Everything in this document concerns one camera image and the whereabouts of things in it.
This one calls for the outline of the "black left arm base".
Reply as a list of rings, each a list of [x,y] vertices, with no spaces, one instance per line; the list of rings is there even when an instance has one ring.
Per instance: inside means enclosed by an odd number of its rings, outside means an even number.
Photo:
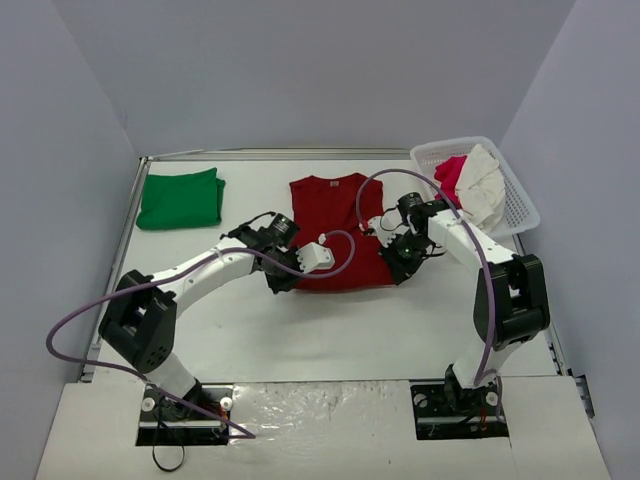
[[[218,420],[162,396],[147,386],[141,401],[135,445],[223,446],[230,428]]]

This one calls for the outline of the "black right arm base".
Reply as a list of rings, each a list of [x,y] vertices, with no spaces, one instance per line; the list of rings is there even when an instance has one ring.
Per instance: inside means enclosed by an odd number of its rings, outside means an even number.
[[[443,381],[413,382],[410,393],[418,441],[509,437],[495,384],[463,394],[460,401],[447,396]]]

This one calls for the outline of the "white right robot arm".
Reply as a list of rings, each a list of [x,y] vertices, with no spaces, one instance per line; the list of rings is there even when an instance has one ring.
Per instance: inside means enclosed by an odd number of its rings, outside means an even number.
[[[446,406],[465,413],[478,403],[479,389],[497,379],[509,356],[549,327],[542,262],[496,243],[443,199],[425,202],[412,192],[398,200],[396,210],[398,227],[383,216],[368,221],[395,284],[413,277],[438,247],[476,279],[476,337],[448,367],[443,389]]]

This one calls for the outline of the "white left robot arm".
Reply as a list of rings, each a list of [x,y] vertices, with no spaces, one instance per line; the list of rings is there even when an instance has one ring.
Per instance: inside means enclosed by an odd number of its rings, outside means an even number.
[[[202,385],[173,353],[177,319],[187,308],[217,288],[262,271],[275,293],[288,291],[297,278],[243,250],[248,248],[300,271],[292,245],[299,226],[282,214],[253,229],[247,222],[221,236],[210,250],[183,264],[152,275],[126,273],[116,290],[146,283],[154,286],[111,300],[99,335],[136,372],[166,391],[165,406],[179,418],[195,415]]]

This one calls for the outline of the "dark red t shirt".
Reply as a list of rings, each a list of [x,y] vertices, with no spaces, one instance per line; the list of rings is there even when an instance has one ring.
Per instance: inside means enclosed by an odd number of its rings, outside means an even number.
[[[347,292],[390,286],[391,271],[378,253],[379,241],[362,234],[357,211],[368,220],[383,214],[383,183],[367,181],[361,173],[326,179],[309,176],[290,183],[294,222],[300,231],[294,239],[302,247],[334,230],[349,233],[356,246],[349,266],[331,278],[303,279],[296,288],[311,292]]]

